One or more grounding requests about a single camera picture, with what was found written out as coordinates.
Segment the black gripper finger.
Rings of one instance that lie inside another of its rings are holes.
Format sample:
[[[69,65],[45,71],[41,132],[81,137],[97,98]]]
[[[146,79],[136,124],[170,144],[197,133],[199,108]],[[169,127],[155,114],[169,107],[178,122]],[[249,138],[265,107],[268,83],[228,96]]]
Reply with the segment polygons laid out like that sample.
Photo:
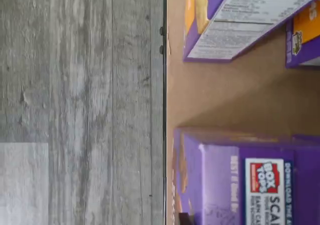
[[[188,212],[180,212],[178,219],[180,225],[195,225],[194,215],[190,215]]]

